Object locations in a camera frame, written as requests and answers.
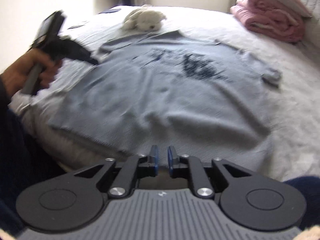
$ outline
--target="bed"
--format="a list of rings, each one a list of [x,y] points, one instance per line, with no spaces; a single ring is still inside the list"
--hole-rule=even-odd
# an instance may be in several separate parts
[[[63,34],[80,41],[91,51],[97,51],[108,40],[138,33],[120,29],[124,17],[134,8],[116,8],[121,10],[95,15],[83,26],[66,30]],[[269,112],[275,146],[259,172],[281,181],[307,174],[320,175],[319,61],[307,57],[299,46],[247,31],[230,14],[178,7],[155,9],[162,11],[168,18],[158,33],[180,30],[190,38],[220,40],[252,52],[283,73],[279,89],[266,87],[269,90]],[[106,157],[122,161],[130,155],[106,147],[103,148],[103,154],[101,151],[97,153],[47,125],[67,92],[92,68],[87,63],[65,59],[56,81],[49,89],[41,90],[33,98],[17,93],[11,103],[11,108],[21,116],[27,131],[61,165],[72,169]]]

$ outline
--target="plush toy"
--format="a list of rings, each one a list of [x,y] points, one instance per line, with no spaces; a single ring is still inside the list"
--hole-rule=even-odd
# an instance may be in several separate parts
[[[122,28],[130,30],[137,28],[141,31],[158,31],[162,26],[162,20],[167,17],[159,11],[154,11],[151,7],[143,5],[129,13],[123,21]]]

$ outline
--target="metal screw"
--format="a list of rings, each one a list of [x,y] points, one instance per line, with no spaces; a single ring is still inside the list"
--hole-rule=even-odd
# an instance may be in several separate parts
[[[213,191],[210,188],[202,187],[197,190],[197,193],[202,197],[207,197],[207,196],[212,195]]]
[[[113,196],[122,196],[125,193],[125,189],[122,187],[113,187],[109,190],[109,193]]]

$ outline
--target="folded blanket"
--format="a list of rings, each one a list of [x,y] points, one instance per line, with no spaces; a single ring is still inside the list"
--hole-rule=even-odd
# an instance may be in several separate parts
[[[276,0],[237,0],[230,10],[248,30],[281,41],[300,41],[305,32],[302,18]]]

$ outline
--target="t-shirt sleeve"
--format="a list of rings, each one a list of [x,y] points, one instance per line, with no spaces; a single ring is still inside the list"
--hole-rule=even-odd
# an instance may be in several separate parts
[[[242,53],[241,57],[248,67],[261,75],[264,82],[275,87],[279,86],[282,78],[281,71],[270,67],[267,63],[259,60],[250,52]]]

